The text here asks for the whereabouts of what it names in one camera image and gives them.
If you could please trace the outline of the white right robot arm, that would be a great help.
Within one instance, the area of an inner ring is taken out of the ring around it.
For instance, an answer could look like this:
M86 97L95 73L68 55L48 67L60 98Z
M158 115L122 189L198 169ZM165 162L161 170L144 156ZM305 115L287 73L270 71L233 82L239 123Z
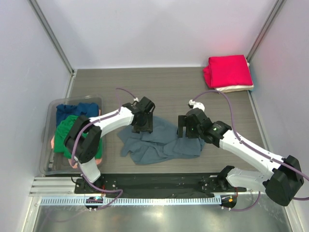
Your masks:
M178 117L179 137L200 138L208 144L229 151L256 171L226 166L217 176L218 187L229 191L242 187L265 193L272 201L288 206L304 184L297 158L273 154L250 142L222 121L212 122L199 108Z

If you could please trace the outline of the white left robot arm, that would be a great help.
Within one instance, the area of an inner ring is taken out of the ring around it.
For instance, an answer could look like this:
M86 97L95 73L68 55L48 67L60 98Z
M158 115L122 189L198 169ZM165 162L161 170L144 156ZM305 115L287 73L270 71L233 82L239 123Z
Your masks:
M154 109L152 103L148 106L128 103L102 116L79 116L75 120L64 140L64 146L71 153L71 161L78 164L86 179L85 187L90 192L98 193L102 189L102 181L99 179L101 172L95 161L101 138L129 125L133 126L135 133L153 132Z

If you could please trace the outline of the grey blue t shirt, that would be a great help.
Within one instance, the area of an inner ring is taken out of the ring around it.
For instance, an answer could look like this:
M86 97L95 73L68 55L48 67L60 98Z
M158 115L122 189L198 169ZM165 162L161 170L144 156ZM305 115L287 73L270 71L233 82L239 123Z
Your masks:
M157 116L153 117L152 133L134 133L133 127L127 126L118 132L118 137L124 143L121 156L130 155L137 165L198 158L205 146L200 138L179 138L176 125Z

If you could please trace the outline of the clear plastic storage bin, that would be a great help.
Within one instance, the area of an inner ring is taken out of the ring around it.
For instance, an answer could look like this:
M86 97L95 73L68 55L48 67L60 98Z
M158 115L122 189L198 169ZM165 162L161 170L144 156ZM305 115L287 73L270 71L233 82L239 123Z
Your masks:
M67 137L78 116L97 117L103 114L100 95L70 97L52 101L48 107L40 171L44 175L72 173L71 154L65 147Z

